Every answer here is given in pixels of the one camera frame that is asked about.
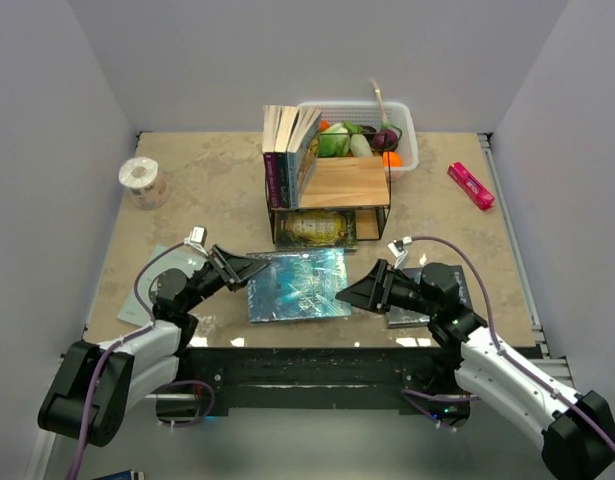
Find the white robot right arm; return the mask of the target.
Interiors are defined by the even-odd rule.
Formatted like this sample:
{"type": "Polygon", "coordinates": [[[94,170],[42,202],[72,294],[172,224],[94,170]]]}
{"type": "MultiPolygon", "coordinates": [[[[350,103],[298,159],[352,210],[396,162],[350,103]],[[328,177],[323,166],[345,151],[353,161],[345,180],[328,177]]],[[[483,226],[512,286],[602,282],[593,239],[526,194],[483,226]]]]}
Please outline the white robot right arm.
{"type": "Polygon", "coordinates": [[[502,341],[461,301],[450,266],[430,263],[412,279],[379,260],[336,297],[374,313],[399,307],[426,315],[446,357],[432,369],[435,386],[461,388],[496,410],[535,444],[554,477],[595,479],[615,461],[608,402],[562,384],[502,341]]]}

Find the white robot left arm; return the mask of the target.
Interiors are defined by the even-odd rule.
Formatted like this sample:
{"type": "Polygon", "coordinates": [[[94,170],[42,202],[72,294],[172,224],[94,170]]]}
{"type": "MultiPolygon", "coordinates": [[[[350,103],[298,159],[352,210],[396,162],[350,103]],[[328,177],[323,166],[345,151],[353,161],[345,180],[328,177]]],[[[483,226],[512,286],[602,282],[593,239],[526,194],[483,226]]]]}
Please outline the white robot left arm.
{"type": "Polygon", "coordinates": [[[198,320],[191,311],[219,290],[237,291],[268,267],[265,259],[213,246],[191,273],[168,268],[149,287],[145,326],[115,340],[79,340],[64,354],[37,415],[38,426],[102,447],[118,432],[126,412],[166,386],[187,390],[194,368],[180,359],[198,320]]]}

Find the purple Treehouse paperback book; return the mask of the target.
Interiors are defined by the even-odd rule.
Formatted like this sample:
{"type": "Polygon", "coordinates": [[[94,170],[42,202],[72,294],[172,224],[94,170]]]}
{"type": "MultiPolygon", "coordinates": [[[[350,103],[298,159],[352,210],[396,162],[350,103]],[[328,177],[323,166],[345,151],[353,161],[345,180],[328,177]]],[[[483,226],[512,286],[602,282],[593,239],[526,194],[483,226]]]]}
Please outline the purple Treehouse paperback book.
{"type": "Polygon", "coordinates": [[[264,122],[262,137],[262,154],[265,166],[268,204],[271,208],[281,207],[280,187],[276,168],[275,145],[282,114],[282,107],[277,105],[264,106],[264,122]]]}

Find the Little Women book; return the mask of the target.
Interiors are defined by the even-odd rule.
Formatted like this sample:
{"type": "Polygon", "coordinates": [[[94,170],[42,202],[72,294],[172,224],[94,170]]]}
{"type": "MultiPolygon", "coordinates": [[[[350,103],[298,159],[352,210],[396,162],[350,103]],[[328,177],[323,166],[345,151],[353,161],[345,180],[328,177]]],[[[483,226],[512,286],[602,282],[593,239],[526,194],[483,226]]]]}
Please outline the Little Women book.
{"type": "Polygon", "coordinates": [[[279,196],[278,203],[279,207],[284,209],[288,209],[291,206],[287,152],[297,117],[298,108],[296,106],[283,106],[280,109],[280,119],[274,145],[279,196]]]}

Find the blue book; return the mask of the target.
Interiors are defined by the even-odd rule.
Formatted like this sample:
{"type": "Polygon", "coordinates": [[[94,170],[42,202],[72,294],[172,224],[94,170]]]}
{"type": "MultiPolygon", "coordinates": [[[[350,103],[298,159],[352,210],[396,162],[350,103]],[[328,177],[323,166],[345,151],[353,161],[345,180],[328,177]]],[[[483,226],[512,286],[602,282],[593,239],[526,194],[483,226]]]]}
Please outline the blue book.
{"type": "Polygon", "coordinates": [[[348,287],[345,251],[324,248],[253,253],[268,266],[247,284],[252,324],[347,317],[351,305],[336,299],[348,287]]]}

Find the green yellow fantasy book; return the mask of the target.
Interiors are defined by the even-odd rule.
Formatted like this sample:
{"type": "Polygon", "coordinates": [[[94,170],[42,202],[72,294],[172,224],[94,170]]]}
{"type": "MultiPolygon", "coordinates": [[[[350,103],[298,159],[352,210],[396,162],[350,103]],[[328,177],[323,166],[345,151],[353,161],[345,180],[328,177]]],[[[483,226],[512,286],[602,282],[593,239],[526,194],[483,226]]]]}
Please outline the green yellow fantasy book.
{"type": "Polygon", "coordinates": [[[277,250],[358,246],[356,214],[351,210],[282,211],[276,215],[277,250]]]}

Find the purple paperback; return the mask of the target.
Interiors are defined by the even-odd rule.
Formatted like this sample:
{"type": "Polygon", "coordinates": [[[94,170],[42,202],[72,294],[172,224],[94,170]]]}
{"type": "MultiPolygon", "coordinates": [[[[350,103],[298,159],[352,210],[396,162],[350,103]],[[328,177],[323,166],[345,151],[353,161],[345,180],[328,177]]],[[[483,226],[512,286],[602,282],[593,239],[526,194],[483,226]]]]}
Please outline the purple paperback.
{"type": "Polygon", "coordinates": [[[306,179],[318,153],[320,122],[321,111],[318,108],[298,108],[286,150],[289,209],[299,207],[306,179]]]}

